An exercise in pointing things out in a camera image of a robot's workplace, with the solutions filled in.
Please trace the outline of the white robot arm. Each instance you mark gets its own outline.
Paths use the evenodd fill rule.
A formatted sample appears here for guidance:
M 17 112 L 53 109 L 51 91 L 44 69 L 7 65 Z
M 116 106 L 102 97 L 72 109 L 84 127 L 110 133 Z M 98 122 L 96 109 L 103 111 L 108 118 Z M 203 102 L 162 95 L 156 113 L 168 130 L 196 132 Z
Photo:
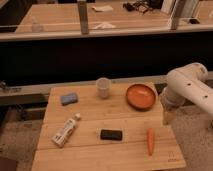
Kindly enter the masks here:
M 169 71 L 166 75 L 166 87 L 160 94 L 164 108 L 163 124 L 168 125 L 174 119 L 174 110 L 189 100 L 213 117 L 213 88 L 204 81 L 208 70 L 201 63 L 191 63 Z

